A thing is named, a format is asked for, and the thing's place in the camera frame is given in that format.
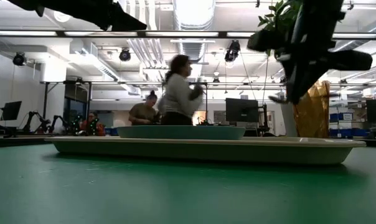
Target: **potted plant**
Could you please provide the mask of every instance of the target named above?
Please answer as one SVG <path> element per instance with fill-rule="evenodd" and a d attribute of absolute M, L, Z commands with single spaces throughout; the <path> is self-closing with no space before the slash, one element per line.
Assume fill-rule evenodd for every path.
<path fill-rule="evenodd" d="M 262 30 L 268 30 L 272 32 L 279 33 L 282 37 L 287 39 L 287 35 L 292 31 L 292 27 L 296 22 L 296 18 L 302 5 L 302 0 L 291 0 L 291 1 L 280 1 L 277 2 L 274 6 L 269 6 L 268 9 L 271 13 L 264 15 L 263 17 L 258 16 L 260 23 L 258 27 L 263 25 Z M 248 41 L 247 48 L 254 50 L 254 44 L 259 38 L 259 32 L 255 32 Z M 270 56 L 271 49 L 267 49 L 267 55 Z"/>

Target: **blurry woman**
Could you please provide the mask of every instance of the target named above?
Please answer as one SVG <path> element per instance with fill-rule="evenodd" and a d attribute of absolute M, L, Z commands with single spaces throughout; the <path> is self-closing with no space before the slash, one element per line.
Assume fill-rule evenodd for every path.
<path fill-rule="evenodd" d="M 96 112 L 90 112 L 88 114 L 88 121 L 83 121 L 80 125 L 80 129 L 82 131 L 86 131 L 87 130 L 87 124 L 90 124 L 91 122 L 93 122 L 94 119 L 97 119 L 98 118 L 98 115 Z M 105 136 L 105 127 L 103 124 L 101 124 L 100 122 L 97 122 L 96 123 L 96 135 L 97 136 Z"/>
<path fill-rule="evenodd" d="M 145 103 L 138 103 L 133 106 L 129 112 L 128 120 L 131 121 L 131 125 L 145 125 L 153 124 L 156 121 L 156 110 L 153 106 L 157 102 L 157 96 L 155 91 L 151 91 L 151 94 L 146 97 Z"/>
<path fill-rule="evenodd" d="M 161 124 L 192 125 L 192 116 L 202 104 L 203 89 L 199 85 L 193 90 L 189 88 L 186 78 L 191 70 L 188 56 L 177 55 L 172 59 L 165 78 L 166 92 L 159 102 Z"/>

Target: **spotlight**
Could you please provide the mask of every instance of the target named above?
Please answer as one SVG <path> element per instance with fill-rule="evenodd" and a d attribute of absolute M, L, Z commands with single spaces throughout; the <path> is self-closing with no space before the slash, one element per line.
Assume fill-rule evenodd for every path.
<path fill-rule="evenodd" d="M 17 52 L 12 62 L 16 66 L 25 66 L 27 64 L 27 58 L 25 57 L 25 53 Z"/>
<path fill-rule="evenodd" d="M 225 61 L 226 62 L 233 62 L 239 55 L 240 51 L 240 44 L 239 41 L 233 40 L 230 47 L 227 49 L 227 53 L 225 54 Z"/>
<path fill-rule="evenodd" d="M 130 61 L 131 59 L 131 55 L 130 55 L 130 49 L 129 48 L 123 48 L 121 49 L 121 53 L 119 55 L 119 58 L 122 62 L 128 62 Z"/>

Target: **white pillar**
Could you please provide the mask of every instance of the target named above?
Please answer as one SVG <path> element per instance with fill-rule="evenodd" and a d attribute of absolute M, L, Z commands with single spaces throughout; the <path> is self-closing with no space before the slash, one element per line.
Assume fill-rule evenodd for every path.
<path fill-rule="evenodd" d="M 67 64 L 58 59 L 51 58 L 42 64 L 42 82 L 63 82 L 66 79 Z M 64 84 L 50 84 L 47 95 L 47 109 L 45 118 L 53 120 L 54 115 L 63 116 L 63 102 L 65 99 Z M 62 123 L 57 122 L 55 127 L 61 127 Z"/>

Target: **desk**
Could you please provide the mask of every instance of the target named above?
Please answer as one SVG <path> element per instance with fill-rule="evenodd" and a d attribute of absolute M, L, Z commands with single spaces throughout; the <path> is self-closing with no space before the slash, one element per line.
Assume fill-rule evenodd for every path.
<path fill-rule="evenodd" d="M 0 148 L 0 224 L 372 223 L 376 148 L 344 165 L 288 167 Z"/>

